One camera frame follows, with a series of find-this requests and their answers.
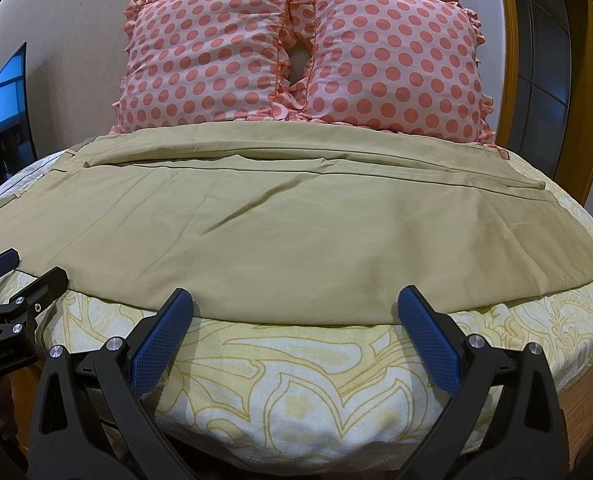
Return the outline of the yellow floral bed sheet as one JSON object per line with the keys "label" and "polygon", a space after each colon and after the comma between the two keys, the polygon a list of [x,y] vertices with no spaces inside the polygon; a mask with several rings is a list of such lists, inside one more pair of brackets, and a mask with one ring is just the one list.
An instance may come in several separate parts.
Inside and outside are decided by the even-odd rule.
{"label": "yellow floral bed sheet", "polygon": [[[564,190],[518,157],[505,161],[543,181],[593,239],[593,217]],[[71,288],[39,339],[92,349],[155,310]],[[593,359],[593,281],[449,314],[498,344],[543,344],[559,385]],[[196,309],[170,377],[149,402],[174,436],[218,448],[246,466],[352,471],[393,467],[397,454],[428,431],[444,396],[397,319],[263,324],[202,318]]]}

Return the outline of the wooden framed glass door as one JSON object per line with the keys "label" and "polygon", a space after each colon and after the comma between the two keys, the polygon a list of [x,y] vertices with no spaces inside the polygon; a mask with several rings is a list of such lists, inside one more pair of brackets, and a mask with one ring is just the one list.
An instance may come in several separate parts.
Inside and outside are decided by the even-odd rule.
{"label": "wooden framed glass door", "polygon": [[593,0],[457,0],[477,11],[498,140],[580,204],[593,186]]}

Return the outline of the wooden bed frame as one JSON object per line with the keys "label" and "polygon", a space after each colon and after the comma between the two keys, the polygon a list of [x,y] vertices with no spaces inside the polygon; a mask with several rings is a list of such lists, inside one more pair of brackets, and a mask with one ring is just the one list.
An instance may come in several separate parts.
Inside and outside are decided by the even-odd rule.
{"label": "wooden bed frame", "polygon": [[559,394],[566,417],[570,460],[573,462],[584,445],[593,438],[593,365]]}

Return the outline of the khaki beige pants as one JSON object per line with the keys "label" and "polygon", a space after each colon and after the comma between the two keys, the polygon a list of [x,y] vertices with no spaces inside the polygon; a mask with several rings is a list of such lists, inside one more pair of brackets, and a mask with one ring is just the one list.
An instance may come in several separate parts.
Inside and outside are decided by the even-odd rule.
{"label": "khaki beige pants", "polygon": [[593,281],[593,239],[494,148],[307,122],[100,136],[0,204],[0,252],[76,292],[202,318],[395,321],[402,288],[451,313]]}

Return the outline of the polka dot pillow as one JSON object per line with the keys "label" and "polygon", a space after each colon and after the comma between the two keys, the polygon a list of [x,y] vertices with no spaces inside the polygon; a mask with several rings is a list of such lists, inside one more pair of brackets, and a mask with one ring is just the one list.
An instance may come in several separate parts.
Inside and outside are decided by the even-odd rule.
{"label": "polka dot pillow", "polygon": [[290,0],[130,0],[115,133],[283,120]]}
{"label": "polka dot pillow", "polygon": [[289,0],[310,53],[287,117],[492,146],[478,14],[443,0]]}

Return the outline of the left polka dot pillow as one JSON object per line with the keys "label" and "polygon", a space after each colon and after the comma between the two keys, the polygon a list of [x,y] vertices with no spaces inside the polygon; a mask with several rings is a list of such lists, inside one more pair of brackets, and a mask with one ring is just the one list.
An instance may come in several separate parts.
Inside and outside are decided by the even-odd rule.
{"label": "left polka dot pillow", "polygon": [[115,133],[283,120],[290,0],[130,0]]}

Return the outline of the right polka dot pillow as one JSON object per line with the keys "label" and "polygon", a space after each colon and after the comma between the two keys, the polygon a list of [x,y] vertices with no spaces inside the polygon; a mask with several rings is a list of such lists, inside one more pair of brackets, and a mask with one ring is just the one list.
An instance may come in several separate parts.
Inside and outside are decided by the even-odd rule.
{"label": "right polka dot pillow", "polygon": [[478,14],[443,0],[289,0],[310,53],[287,117],[492,146]]}

